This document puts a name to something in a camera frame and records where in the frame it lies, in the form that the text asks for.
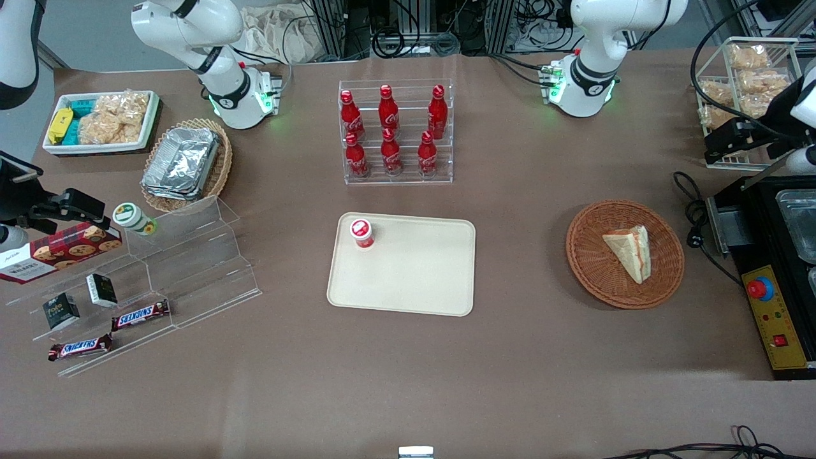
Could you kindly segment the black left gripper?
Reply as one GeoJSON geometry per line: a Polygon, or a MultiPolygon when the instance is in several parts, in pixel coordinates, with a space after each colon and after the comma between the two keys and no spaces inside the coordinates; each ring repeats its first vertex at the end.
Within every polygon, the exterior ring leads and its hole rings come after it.
{"type": "Polygon", "coordinates": [[[790,151],[790,145],[799,145],[804,139],[805,123],[791,112],[801,95],[803,80],[801,76],[775,96],[760,117],[759,122],[775,133],[743,119],[731,119],[714,130],[708,129],[703,153],[706,166],[767,166],[790,151]]]}

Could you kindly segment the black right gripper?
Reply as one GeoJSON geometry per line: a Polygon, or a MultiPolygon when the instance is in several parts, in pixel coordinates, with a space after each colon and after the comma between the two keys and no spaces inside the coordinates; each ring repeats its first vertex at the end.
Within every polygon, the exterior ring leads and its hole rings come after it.
{"type": "Polygon", "coordinates": [[[111,219],[106,217],[102,201],[78,189],[65,189],[43,201],[43,186],[39,183],[43,169],[5,152],[1,156],[1,221],[7,226],[46,235],[57,230],[58,224],[53,219],[110,226],[111,219]],[[29,212],[38,204],[39,213],[29,212]]]}

